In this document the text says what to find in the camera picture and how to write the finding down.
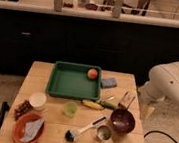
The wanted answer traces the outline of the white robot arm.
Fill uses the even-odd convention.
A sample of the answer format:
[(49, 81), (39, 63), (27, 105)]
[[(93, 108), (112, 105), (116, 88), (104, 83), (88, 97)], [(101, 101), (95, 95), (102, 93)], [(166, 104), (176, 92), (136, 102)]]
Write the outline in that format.
[(148, 76), (148, 81), (139, 88), (146, 104), (171, 98), (179, 106), (179, 61), (154, 66)]

